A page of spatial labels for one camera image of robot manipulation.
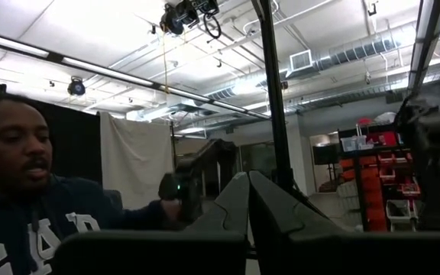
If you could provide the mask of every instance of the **man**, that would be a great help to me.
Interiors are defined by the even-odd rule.
[[[51,273],[57,246],[77,232],[161,229],[177,217],[176,202],[118,210],[97,183],[54,176],[51,165],[42,112],[29,99],[0,93],[0,275]]]

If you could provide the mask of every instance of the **ceiling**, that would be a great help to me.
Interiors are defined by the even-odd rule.
[[[411,27],[417,20],[419,0],[379,0],[375,3],[377,13],[369,16],[367,6],[372,2],[376,1],[273,3],[280,68],[286,69],[295,53],[310,50],[316,61],[330,56],[340,45],[347,50],[367,37],[378,38],[384,31],[393,30],[393,37],[395,30]],[[165,1],[158,0],[0,0],[0,35],[200,95],[213,96],[231,88],[222,101],[266,112],[264,54],[251,1],[218,3],[220,13],[216,18],[222,28],[218,40],[211,39],[203,23],[180,36],[160,30],[152,34],[152,24],[159,24],[164,13]],[[373,84],[397,83],[406,78],[413,45],[411,35],[400,39],[409,39],[410,43],[398,50],[385,50],[384,54],[288,79],[285,99],[299,105],[303,99],[313,100],[328,93],[347,95],[367,87],[367,73]],[[440,41],[435,60],[440,64]],[[71,76],[83,79],[85,95],[67,93]],[[208,121],[248,119],[218,106],[199,105],[176,95],[5,50],[0,50],[0,83],[7,83],[9,92],[86,112],[108,111],[121,117],[128,113],[128,118],[142,121],[173,120],[178,130],[184,131],[204,128]]]

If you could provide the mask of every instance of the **white ceiling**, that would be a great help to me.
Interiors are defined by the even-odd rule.
[[[274,21],[323,2],[280,0]],[[290,55],[307,48],[316,53],[362,39],[375,31],[415,21],[419,3],[419,0],[379,0],[373,23],[362,1],[334,0],[276,29],[278,60],[285,66]],[[219,1],[221,12],[216,17],[222,25],[223,35],[211,42],[203,31],[203,24],[179,37],[163,36],[160,31],[153,35],[149,22],[159,24],[164,4],[165,1],[158,0],[0,0],[0,35],[199,94],[204,94],[213,85],[264,69],[260,38],[219,51],[245,39],[244,26],[257,19],[250,0]],[[250,24],[247,29],[258,31],[259,24]],[[411,48],[403,50],[406,65],[411,51]],[[391,53],[387,59],[391,66],[396,66],[398,55]],[[221,67],[218,67],[218,60],[222,61]],[[384,68],[383,59],[375,57],[308,79],[294,80],[290,86],[298,86],[298,93],[305,95],[363,82],[367,70],[377,72]],[[71,76],[85,80],[87,93],[82,98],[69,97],[66,93]],[[85,108],[107,99],[97,108],[124,113],[157,108],[167,101],[167,96],[161,92],[100,76],[89,80],[92,76],[0,50],[0,83],[7,82],[10,91],[18,90],[30,97],[73,108]],[[248,105],[264,98],[263,94],[258,94],[228,101]]]

